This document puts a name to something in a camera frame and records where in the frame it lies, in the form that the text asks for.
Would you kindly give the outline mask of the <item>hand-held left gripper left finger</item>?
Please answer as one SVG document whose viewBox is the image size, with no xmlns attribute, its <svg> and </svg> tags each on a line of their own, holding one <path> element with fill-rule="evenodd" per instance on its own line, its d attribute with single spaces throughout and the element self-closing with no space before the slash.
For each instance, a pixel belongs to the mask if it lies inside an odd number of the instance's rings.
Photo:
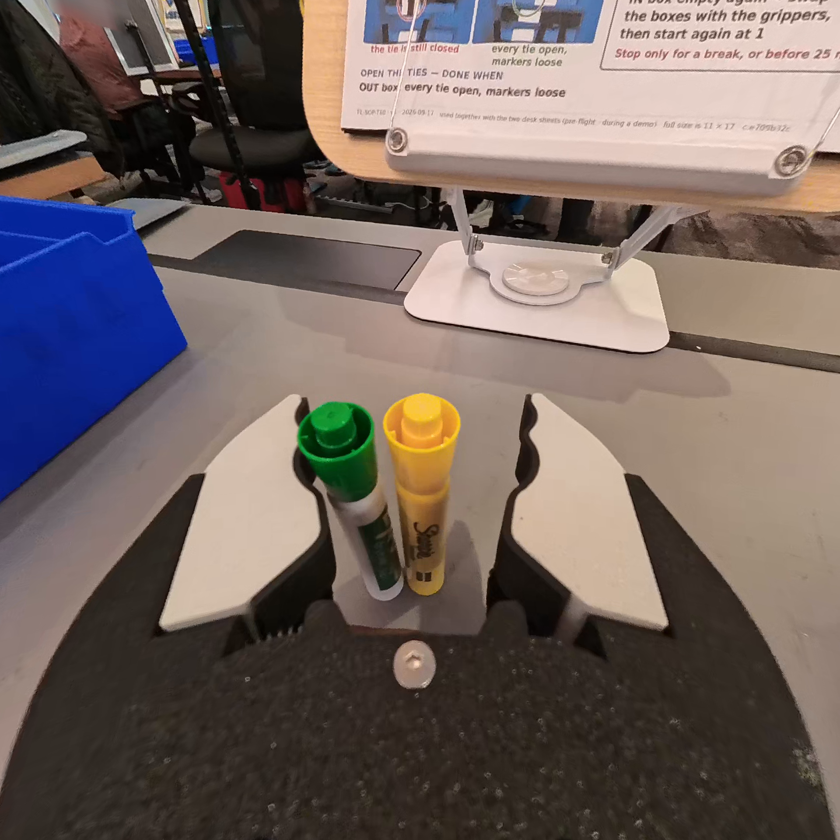
<svg viewBox="0 0 840 840">
<path fill-rule="evenodd" d="M 252 637 L 299 627 L 331 599 L 326 503 L 298 448 L 308 400 L 292 394 L 248 425 L 203 474 L 160 617 L 167 633 L 240 618 Z"/>
</svg>

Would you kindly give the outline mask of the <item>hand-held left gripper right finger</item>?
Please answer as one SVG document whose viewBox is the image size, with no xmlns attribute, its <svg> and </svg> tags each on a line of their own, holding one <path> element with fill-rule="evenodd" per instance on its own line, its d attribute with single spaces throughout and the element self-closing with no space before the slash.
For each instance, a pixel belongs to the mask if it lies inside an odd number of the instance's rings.
<svg viewBox="0 0 840 840">
<path fill-rule="evenodd" d="M 533 637 L 574 644 L 588 622 L 669 625 L 627 473 L 543 394 L 524 399 L 516 486 L 502 514 L 487 608 L 511 602 Z"/>
</svg>

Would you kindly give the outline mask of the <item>green dry erase marker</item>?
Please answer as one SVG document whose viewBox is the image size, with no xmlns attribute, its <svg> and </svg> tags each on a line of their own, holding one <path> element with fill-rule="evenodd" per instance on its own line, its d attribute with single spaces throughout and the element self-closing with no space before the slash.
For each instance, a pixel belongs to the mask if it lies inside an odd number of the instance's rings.
<svg viewBox="0 0 840 840">
<path fill-rule="evenodd" d="M 321 404 L 300 423 L 298 447 L 341 522 L 364 587 L 378 602 L 403 590 L 403 562 L 379 481 L 370 413 L 351 402 Z"/>
</svg>

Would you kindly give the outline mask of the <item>yellow highlighter marker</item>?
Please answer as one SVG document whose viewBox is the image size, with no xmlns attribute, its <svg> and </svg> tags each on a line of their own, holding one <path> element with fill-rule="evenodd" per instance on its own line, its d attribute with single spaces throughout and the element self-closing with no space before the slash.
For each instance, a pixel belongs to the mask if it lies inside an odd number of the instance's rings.
<svg viewBox="0 0 840 840">
<path fill-rule="evenodd" d="M 445 582 L 450 472 L 460 428 L 455 407 L 428 393 L 404 397 L 383 418 L 406 583 L 420 596 L 436 594 Z"/>
</svg>

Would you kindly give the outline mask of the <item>blue plastic bin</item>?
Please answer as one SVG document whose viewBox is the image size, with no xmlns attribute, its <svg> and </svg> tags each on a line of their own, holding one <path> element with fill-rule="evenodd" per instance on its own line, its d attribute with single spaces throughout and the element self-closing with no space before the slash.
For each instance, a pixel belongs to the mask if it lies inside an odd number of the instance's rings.
<svg viewBox="0 0 840 840">
<path fill-rule="evenodd" d="M 186 348 L 131 211 L 2 197 L 1 498 Z"/>
</svg>

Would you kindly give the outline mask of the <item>grey desk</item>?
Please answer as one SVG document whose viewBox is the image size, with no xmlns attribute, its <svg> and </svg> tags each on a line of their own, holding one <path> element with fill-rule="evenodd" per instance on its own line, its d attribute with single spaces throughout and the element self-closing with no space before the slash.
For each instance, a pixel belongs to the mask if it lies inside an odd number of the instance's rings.
<svg viewBox="0 0 840 840">
<path fill-rule="evenodd" d="M 292 393 L 367 407 L 395 509 L 384 410 L 443 396 L 463 422 L 444 589 L 375 603 L 340 525 L 334 598 L 356 625 L 472 634 L 518 455 L 524 396 L 542 393 L 641 476 L 751 612 L 800 703 L 838 807 L 838 373 L 706 352 L 838 356 L 838 273 L 651 255 L 668 325 L 691 350 L 634 355 L 451 329 L 398 294 L 354 297 L 177 269 L 247 229 L 419 251 L 450 234 L 193 206 L 143 241 L 189 349 L 2 502 L 1 750 L 89 595 L 191 474 Z"/>
</svg>

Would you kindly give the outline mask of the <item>wooden white book stand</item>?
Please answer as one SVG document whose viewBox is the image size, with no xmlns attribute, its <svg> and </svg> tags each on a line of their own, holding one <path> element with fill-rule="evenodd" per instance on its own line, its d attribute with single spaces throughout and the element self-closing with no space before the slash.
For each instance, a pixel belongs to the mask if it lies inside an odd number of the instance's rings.
<svg viewBox="0 0 840 840">
<path fill-rule="evenodd" d="M 838 212 L 838 163 L 813 147 L 771 155 L 756 146 L 561 142 L 455 136 L 434 150 L 400 129 L 342 129 L 348 2 L 305 2 L 302 85 L 310 129 L 341 169 L 366 181 L 440 186 L 458 241 L 438 247 L 404 300 L 415 319 L 629 353 L 669 341 L 657 277 L 638 256 L 677 222 L 714 207 L 765 213 Z M 465 192 L 554 196 L 651 206 L 603 254 L 569 245 L 487 243 L 470 225 Z"/>
</svg>

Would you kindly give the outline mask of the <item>red bag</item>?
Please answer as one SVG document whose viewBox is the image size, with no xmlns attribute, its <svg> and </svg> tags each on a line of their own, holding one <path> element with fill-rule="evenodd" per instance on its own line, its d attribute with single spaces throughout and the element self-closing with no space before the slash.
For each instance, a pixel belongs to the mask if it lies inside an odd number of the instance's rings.
<svg viewBox="0 0 840 840">
<path fill-rule="evenodd" d="M 249 209 L 242 187 L 234 173 L 219 172 L 219 188 L 228 207 Z M 263 212 L 275 214 L 309 214 L 311 195 L 305 178 L 289 176 L 267 182 L 251 176 L 259 193 Z"/>
</svg>

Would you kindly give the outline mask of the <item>black office chair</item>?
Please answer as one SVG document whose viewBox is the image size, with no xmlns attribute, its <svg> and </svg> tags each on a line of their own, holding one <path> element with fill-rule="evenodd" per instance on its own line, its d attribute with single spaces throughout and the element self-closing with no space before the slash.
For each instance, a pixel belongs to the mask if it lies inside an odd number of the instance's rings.
<svg viewBox="0 0 840 840">
<path fill-rule="evenodd" d="M 210 1 L 207 12 L 248 177 L 265 184 L 302 178 L 322 153 L 303 105 L 300 3 Z"/>
</svg>

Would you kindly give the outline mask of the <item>wooden-edged side table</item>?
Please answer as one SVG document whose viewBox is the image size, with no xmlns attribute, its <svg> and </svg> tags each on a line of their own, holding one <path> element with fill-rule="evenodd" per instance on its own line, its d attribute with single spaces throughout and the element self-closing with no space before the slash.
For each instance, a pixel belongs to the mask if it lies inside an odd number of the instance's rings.
<svg viewBox="0 0 840 840">
<path fill-rule="evenodd" d="M 83 149 L 87 135 L 60 129 L 1 145 L 1 196 L 49 200 L 106 178 L 96 157 Z"/>
</svg>

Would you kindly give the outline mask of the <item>printed instruction sheet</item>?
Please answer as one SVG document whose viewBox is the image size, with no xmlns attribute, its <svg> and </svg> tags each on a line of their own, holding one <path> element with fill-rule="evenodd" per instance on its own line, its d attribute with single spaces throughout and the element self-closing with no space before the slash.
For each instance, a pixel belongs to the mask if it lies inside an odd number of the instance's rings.
<svg viewBox="0 0 840 840">
<path fill-rule="evenodd" d="M 838 112 L 838 2 L 348 2 L 341 127 L 813 147 Z"/>
</svg>

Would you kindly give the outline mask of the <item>black tripod pole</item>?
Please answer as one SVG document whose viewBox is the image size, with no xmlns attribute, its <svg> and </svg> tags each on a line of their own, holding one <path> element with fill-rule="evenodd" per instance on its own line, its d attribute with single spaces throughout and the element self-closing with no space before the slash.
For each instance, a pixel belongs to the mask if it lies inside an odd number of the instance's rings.
<svg viewBox="0 0 840 840">
<path fill-rule="evenodd" d="M 235 138 L 233 125 L 228 119 L 224 100 L 219 92 L 211 63 L 207 58 L 202 37 L 200 36 L 195 24 L 190 3 L 188 1 L 174 1 L 174 5 L 181 20 L 186 39 L 192 49 L 196 61 L 196 67 L 198 68 L 199 76 L 205 88 L 213 117 L 216 121 L 216 127 L 220 130 L 224 138 L 227 153 L 233 167 L 233 173 L 239 183 L 246 206 L 252 211 L 259 211 L 261 210 L 259 191 L 249 179 L 247 174 L 245 162 Z"/>
</svg>

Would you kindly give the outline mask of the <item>black jacket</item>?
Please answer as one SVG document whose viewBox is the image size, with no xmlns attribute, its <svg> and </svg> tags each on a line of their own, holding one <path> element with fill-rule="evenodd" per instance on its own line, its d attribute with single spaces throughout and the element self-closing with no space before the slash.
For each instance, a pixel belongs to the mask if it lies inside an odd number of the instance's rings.
<svg viewBox="0 0 840 840">
<path fill-rule="evenodd" d="M 125 156 L 91 85 L 36 18 L 17 1 L 1 3 L 2 141 L 58 130 L 84 133 L 101 168 L 121 177 Z"/>
</svg>

